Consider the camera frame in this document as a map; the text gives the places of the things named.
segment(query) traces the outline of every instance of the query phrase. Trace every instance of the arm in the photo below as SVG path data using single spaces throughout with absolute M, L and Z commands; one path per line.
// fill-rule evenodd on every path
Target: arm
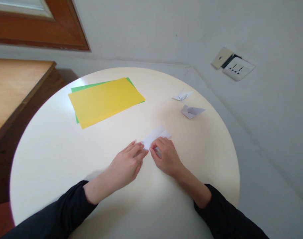
M 141 143 L 130 143 L 95 179 L 81 181 L 58 201 L 32 215 L 2 238 L 68 238 L 97 204 L 131 183 L 148 151 Z
M 161 152 L 157 156 L 155 148 Z M 207 223 L 214 238 L 268 238 L 250 219 L 230 204 L 210 184 L 202 184 L 180 161 L 167 138 L 156 139 L 150 148 L 156 166 L 173 177 L 194 200 L 196 212 Z

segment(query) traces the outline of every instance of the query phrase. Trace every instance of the black sleeve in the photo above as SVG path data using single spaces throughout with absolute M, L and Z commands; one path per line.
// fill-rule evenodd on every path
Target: black sleeve
M 196 212 L 206 222 L 214 239 L 221 238 L 268 238 L 265 233 L 242 212 L 229 203 L 224 196 L 210 184 L 212 193 L 208 205 L 200 209 L 194 202 Z
M 81 181 L 71 187 L 58 201 L 32 215 L 2 237 L 7 238 L 68 238 L 96 208 L 87 202 Z

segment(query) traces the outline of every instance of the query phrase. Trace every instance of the electrical outlet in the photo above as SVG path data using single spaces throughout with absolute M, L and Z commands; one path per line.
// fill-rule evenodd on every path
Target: electrical outlet
M 211 62 L 214 68 L 219 69 L 226 61 L 232 56 L 233 52 L 230 51 L 228 48 L 223 47 L 221 51 L 219 51 L 218 55 L 215 59 Z
M 230 61 L 230 63 L 224 68 L 223 72 L 233 80 L 240 81 L 254 68 L 255 66 L 251 63 L 236 57 Z

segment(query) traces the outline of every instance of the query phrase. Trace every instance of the white origami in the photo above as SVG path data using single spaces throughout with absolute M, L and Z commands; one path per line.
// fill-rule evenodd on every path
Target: white origami
M 173 96 L 172 98 L 175 99 L 175 100 L 183 101 L 184 99 L 188 98 L 193 93 L 193 91 L 183 93 L 184 90 L 185 90 L 185 88 L 183 88 L 182 91 L 180 91 L 178 93 L 178 95 Z
M 149 150 L 152 142 L 154 142 L 158 137 L 170 138 L 171 135 L 165 130 L 162 125 L 159 125 L 142 141 L 142 143 L 144 144 L 144 149 Z
M 203 108 L 189 107 L 185 105 L 180 112 L 183 113 L 188 119 L 192 119 L 196 115 L 201 114 L 203 111 L 205 111 Z

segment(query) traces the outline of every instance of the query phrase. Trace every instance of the round white table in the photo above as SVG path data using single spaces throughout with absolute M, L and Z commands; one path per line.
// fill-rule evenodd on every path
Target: round white table
M 84 130 L 76 124 L 72 87 L 129 77 L 146 98 Z M 184 101 L 171 97 L 185 88 Z M 205 108 L 193 119 L 184 105 Z M 71 186 L 104 170 L 131 141 L 162 124 L 183 164 L 237 206 L 239 167 L 228 129 L 195 89 L 170 75 L 143 68 L 98 71 L 62 88 L 35 114 L 15 153 L 10 182 L 15 224 L 57 200 Z M 156 166 L 150 153 L 134 182 L 104 199 L 71 238 L 203 238 L 210 231 L 190 197 Z

